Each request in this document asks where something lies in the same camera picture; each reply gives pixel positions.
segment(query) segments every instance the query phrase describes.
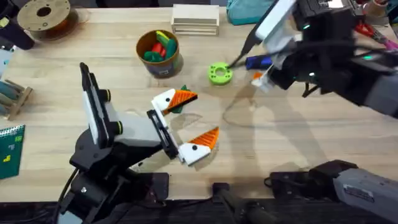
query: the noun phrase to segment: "red scissors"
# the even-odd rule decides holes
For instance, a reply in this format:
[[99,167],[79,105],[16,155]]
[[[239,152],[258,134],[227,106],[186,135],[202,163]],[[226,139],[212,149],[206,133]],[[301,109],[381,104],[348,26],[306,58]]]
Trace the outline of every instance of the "red scissors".
[[365,23],[359,22],[355,27],[355,31],[359,32],[362,35],[372,38],[379,44],[383,44],[386,46],[387,50],[398,49],[398,44],[389,40],[385,35],[382,35],[379,31],[377,31],[373,26]]

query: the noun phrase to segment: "filament spool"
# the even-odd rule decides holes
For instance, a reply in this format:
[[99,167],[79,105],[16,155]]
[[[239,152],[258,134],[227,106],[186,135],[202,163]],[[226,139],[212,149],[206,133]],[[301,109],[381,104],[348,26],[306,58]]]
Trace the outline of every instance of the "filament spool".
[[68,35],[79,22],[68,0],[31,0],[18,13],[18,24],[38,40],[56,40]]

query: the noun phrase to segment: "green donut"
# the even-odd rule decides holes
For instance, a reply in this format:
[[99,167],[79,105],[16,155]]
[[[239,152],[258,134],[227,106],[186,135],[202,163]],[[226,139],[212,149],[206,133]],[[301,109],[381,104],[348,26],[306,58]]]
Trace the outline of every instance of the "green donut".
[[[232,79],[232,70],[227,68],[228,64],[224,62],[216,62],[209,66],[207,74],[209,80],[214,85],[225,85]],[[221,71],[224,75],[217,75],[216,72]]]

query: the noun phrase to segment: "orange triangle piece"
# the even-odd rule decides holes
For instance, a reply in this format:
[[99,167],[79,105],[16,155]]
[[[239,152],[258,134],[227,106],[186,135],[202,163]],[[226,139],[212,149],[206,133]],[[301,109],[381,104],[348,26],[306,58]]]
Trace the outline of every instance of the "orange triangle piece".
[[168,114],[170,109],[172,109],[176,106],[181,106],[181,105],[187,104],[197,98],[198,98],[198,94],[194,93],[192,91],[176,90],[175,94],[172,98],[172,101],[170,102],[170,104],[166,108],[166,110],[163,111],[163,114]]
[[261,76],[262,76],[262,73],[256,72],[256,73],[254,73],[254,75],[253,75],[253,79],[258,79],[258,78],[260,78]]
[[210,149],[213,149],[216,145],[219,132],[220,130],[217,127],[211,131],[206,132],[205,134],[202,134],[201,136],[196,137],[195,139],[192,139],[191,141],[189,141],[189,143],[208,146]]

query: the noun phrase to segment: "wooden stand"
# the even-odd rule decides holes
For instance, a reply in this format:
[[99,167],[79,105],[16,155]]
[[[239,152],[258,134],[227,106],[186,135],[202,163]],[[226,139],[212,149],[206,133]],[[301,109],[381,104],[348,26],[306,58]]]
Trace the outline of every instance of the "wooden stand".
[[18,92],[16,100],[7,98],[5,95],[2,94],[1,100],[3,102],[7,102],[7,105],[3,105],[3,107],[5,107],[8,112],[8,114],[3,115],[4,119],[12,121],[15,118],[15,116],[19,113],[19,111],[21,110],[21,107],[27,101],[27,99],[28,99],[30,93],[32,93],[33,89],[31,87],[24,88],[10,80],[5,80],[5,83],[7,84],[7,86],[15,89],[15,91]]
[[220,7],[174,4],[171,25],[174,34],[218,35]]

